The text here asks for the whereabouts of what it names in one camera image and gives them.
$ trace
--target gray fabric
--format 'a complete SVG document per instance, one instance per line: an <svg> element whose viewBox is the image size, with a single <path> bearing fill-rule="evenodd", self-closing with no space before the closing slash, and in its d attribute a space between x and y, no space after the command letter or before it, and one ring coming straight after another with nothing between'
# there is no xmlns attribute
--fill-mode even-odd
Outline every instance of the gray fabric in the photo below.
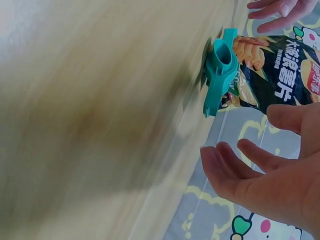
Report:
<svg viewBox="0 0 320 240"><path fill-rule="evenodd" d="M319 13L320 5L318 4L312 14L297 22L295 26L306 26L320 33ZM253 21L253 24L249 22L244 35L250 36L252 33L253 36L257 36L258 34L255 30L261 23L262 20ZM292 26L268 35L284 34L295 37ZM228 142L236 154L242 157L236 147L238 139L241 138L247 138L261 148L282 157L294 159L299 155L300 137L298 135L274 128L268 123L265 115L251 108L238 108L219 112L209 133L206 146L215 146L220 141ZM241 215L248 219L251 212L238 205L227 203L216 195L203 172L201 160L199 159L188 188L163 239L230 240L232 235L231 220L236 215ZM248 232L243 237L243 240L259 240L267 239L267 237L269 240L293 240L294 238L290 238L290 235L296 237L295 240L298 240L297 236L300 235L298 232L293 233L292 231L295 228L290 228L290 226L281 225L277 226L277 229L281 229L283 232L288 230L291 233L287 235L283 233L284 235L281 235L276 230L270 235L260 234L254 236ZM303 231L301 239L312 240L313 238Z"/></svg>

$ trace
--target palm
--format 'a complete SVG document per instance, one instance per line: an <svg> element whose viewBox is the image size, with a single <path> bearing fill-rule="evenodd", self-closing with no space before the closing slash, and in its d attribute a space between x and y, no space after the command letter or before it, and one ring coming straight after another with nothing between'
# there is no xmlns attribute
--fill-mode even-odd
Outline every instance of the palm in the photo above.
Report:
<svg viewBox="0 0 320 240"><path fill-rule="evenodd" d="M223 198L272 220L308 230L314 208L320 210L320 103L307 106L273 106L268 119L280 129L301 135L299 160L266 152L248 140L240 150L265 174L244 164L226 143L201 149L203 169Z"/></svg>
<svg viewBox="0 0 320 240"><path fill-rule="evenodd" d="M265 19L276 14L281 17L260 25L259 33L270 32L293 24L311 13L318 0L259 0L250 2L249 9L260 9L249 13L250 19Z"/></svg>

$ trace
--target hand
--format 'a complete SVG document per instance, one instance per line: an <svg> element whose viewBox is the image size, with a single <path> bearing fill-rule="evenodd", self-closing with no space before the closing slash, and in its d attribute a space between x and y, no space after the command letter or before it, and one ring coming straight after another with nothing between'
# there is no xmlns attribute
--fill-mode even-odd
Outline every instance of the hand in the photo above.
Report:
<svg viewBox="0 0 320 240"><path fill-rule="evenodd" d="M283 29L293 24L302 17L308 15L315 8L318 0L259 0L250 2L249 9L261 9L249 13L250 19L265 19L275 14L281 17L260 25L258 33L271 32L276 29Z"/></svg>
<svg viewBox="0 0 320 240"><path fill-rule="evenodd" d="M272 105L267 117L275 127L301 136L298 159L275 156L242 139L238 148L265 174L252 170L223 142L201 149L203 170L220 197L320 239L320 103Z"/></svg>
<svg viewBox="0 0 320 240"><path fill-rule="evenodd" d="M259 71L265 65L265 54L260 46L268 47L269 42L261 37L239 36L233 42L233 52L238 62L244 61L248 68Z"/></svg>

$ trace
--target snack bag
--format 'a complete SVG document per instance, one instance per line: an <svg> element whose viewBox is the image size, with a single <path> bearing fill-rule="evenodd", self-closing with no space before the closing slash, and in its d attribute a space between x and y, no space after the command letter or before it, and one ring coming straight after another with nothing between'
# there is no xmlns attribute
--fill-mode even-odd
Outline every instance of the snack bag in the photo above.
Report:
<svg viewBox="0 0 320 240"><path fill-rule="evenodd" d="M233 51L239 70L220 109L233 104L266 114L272 104L320 102L320 51L284 35L238 36Z"/></svg>

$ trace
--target fingernail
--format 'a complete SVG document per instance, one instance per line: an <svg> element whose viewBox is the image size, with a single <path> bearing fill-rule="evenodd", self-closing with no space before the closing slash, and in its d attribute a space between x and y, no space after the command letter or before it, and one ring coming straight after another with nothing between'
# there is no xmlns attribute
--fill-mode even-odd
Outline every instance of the fingernail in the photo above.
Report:
<svg viewBox="0 0 320 240"><path fill-rule="evenodd" d="M280 7L280 14L282 17L286 17L288 16L290 12L290 7L286 4L283 4L281 7Z"/></svg>

